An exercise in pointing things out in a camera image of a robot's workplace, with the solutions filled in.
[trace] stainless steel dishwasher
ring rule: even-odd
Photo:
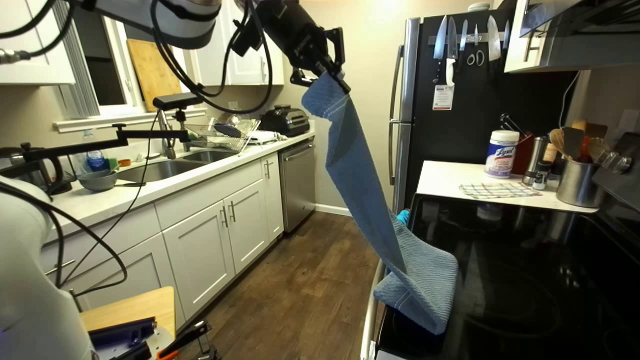
[[[313,138],[278,154],[284,231],[291,232],[316,208],[316,157]]]

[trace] cutting board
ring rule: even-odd
[[[182,93],[180,81],[164,62],[153,42],[127,39],[127,47],[148,111],[156,110],[152,104],[155,97]]]

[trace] knife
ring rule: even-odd
[[[465,20],[462,23],[462,35],[460,36],[460,58],[465,58],[465,46],[467,45],[467,26],[469,25],[468,21]],[[458,69],[456,72],[460,72],[462,69],[462,63],[464,61],[458,61]]]
[[[509,49],[509,37],[511,36],[511,26],[509,25],[509,21],[507,20],[507,24],[504,26],[504,41],[502,42],[502,52],[504,56],[502,57],[502,68],[506,65],[507,59],[507,50]]]
[[[436,46],[433,49],[433,58],[438,60],[438,67],[436,68],[436,77],[433,79],[433,83],[437,84],[440,80],[440,67],[442,66],[442,56],[444,55],[444,36],[447,32],[447,16],[444,15],[440,28],[438,29],[438,35],[436,36]]]
[[[492,67],[495,67],[495,64],[492,65],[492,62],[495,63],[495,60],[498,60],[500,58],[500,35],[498,34],[498,25],[495,23],[495,19],[493,18],[492,15],[489,15],[489,21],[486,24],[487,29],[489,30],[489,72],[496,72],[495,69],[492,69]]]
[[[453,82],[453,64],[458,58],[458,34],[456,34],[456,21],[449,18],[449,29],[447,30],[447,85],[455,85]]]

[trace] dish rack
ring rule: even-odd
[[[223,147],[242,152],[249,143],[249,133],[260,125],[260,120],[231,117],[226,121],[211,119],[208,125],[184,124],[190,132],[191,146]]]

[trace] window sill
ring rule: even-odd
[[[173,116],[175,111],[166,111],[167,118]],[[206,115],[206,111],[202,108],[184,110],[187,119],[190,117],[201,117]],[[86,119],[64,120],[54,122],[53,125],[59,133],[72,133],[74,131],[84,131],[85,129],[101,129],[111,127],[112,124],[145,124],[152,122],[156,117],[156,113],[140,113],[132,115],[119,116],[96,116]]]

